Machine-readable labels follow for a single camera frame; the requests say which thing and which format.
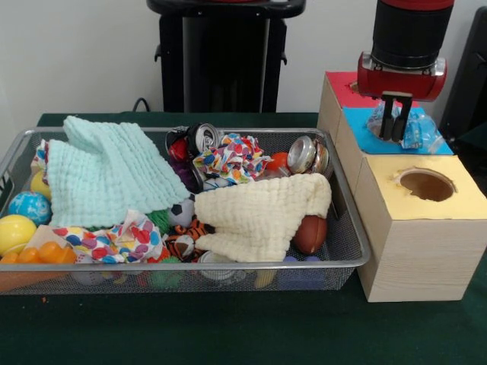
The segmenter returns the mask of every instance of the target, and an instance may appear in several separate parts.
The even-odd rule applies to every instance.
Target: soccer ball
[[[195,214],[195,196],[191,194],[188,199],[183,200],[179,204],[173,205],[171,209],[167,210],[167,218],[172,227],[182,226],[188,228],[193,220]]]

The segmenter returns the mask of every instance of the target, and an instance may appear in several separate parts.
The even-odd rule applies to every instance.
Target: cream towel
[[[304,216],[325,218],[331,198],[328,180],[318,173],[203,192],[196,215],[216,233],[200,237],[196,248],[238,262],[281,262]]]

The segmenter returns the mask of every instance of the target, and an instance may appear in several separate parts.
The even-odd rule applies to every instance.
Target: stacked wooden boxes
[[[327,73],[318,128],[331,134],[371,241],[359,269],[371,302],[461,300],[487,246],[487,199],[453,155],[362,152],[344,107],[355,73]]]

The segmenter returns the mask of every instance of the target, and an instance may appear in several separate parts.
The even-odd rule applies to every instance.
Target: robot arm
[[[438,55],[453,6],[454,0],[378,0],[374,46],[359,59],[358,90],[386,102],[383,140],[402,140],[412,101],[433,101],[443,89],[447,63]],[[394,101],[403,104],[397,119]]]

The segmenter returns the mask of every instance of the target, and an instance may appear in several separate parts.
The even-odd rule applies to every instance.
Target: red box top
[[[331,72],[327,71],[326,76],[335,92],[336,99],[343,109],[347,108],[375,108],[380,100],[374,100],[371,97],[363,97],[358,92],[352,90],[352,85],[357,82],[357,72]],[[412,107],[419,107],[414,102]]]

